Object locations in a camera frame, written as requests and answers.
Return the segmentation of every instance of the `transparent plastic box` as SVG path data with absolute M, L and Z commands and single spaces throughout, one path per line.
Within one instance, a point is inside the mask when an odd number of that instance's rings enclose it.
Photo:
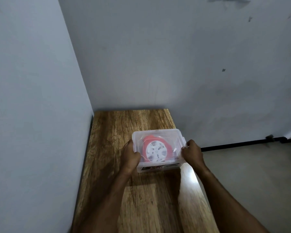
M 134 132 L 132 141 L 134 152 L 141 154 L 138 172 L 173 169 L 185 163 L 181 147 L 186 141 L 179 129 Z

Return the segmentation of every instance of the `hand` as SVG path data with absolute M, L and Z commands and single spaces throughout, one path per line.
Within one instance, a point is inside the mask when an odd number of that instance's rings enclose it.
M 188 147 L 182 147 L 182 156 L 187 161 L 188 164 L 192 166 L 194 171 L 198 174 L 202 173 L 208 168 L 205 165 L 203 153 L 198 145 L 196 145 L 195 141 L 189 140 L 186 145 Z
M 123 172 L 131 175 L 136 170 L 140 162 L 141 155 L 139 152 L 134 152 L 132 148 L 132 140 L 129 140 L 123 147 L 121 155 L 121 168 Z

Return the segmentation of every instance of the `container lid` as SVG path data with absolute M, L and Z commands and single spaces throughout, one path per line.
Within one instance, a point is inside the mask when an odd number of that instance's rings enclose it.
M 140 164 L 175 162 L 186 142 L 179 129 L 138 131 L 132 134 L 134 152 L 141 154 Z

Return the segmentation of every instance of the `tiled floor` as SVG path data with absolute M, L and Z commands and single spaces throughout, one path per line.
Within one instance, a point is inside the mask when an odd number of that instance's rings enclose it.
M 291 233 L 291 143 L 208 151 L 204 159 L 224 187 L 270 232 Z

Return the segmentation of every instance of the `person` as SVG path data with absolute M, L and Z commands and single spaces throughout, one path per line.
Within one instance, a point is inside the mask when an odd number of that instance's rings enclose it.
M 192 166 L 204 185 L 220 233 L 269 233 L 253 215 L 233 198 L 207 168 L 203 153 L 193 140 L 187 142 L 187 147 L 182 147 L 182 156 Z M 81 233 L 117 231 L 124 189 L 132 173 L 136 170 L 140 157 L 140 153 L 133 151 L 132 140 L 124 145 L 120 170 L 101 204 L 81 225 Z

